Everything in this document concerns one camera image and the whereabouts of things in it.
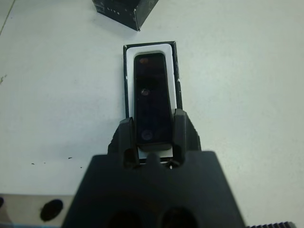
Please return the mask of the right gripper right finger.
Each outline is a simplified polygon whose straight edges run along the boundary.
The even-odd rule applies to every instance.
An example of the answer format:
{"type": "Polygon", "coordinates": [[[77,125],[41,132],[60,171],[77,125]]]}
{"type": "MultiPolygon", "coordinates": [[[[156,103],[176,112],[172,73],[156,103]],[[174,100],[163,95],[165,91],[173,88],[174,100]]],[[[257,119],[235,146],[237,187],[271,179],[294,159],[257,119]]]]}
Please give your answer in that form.
{"type": "Polygon", "coordinates": [[[190,151],[201,151],[200,137],[188,114],[182,109],[176,109],[172,132],[173,159],[183,164],[186,153],[190,151]]]}

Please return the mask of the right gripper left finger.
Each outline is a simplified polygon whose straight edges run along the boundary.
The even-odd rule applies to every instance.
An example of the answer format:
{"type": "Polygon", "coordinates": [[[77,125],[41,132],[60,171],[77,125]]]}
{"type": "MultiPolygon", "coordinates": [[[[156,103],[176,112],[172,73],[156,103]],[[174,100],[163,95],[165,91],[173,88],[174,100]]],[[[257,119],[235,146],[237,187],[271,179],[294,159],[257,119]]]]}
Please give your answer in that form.
{"type": "Polygon", "coordinates": [[[132,117],[119,123],[108,145],[108,155],[116,156],[123,166],[140,165],[132,117]]]}

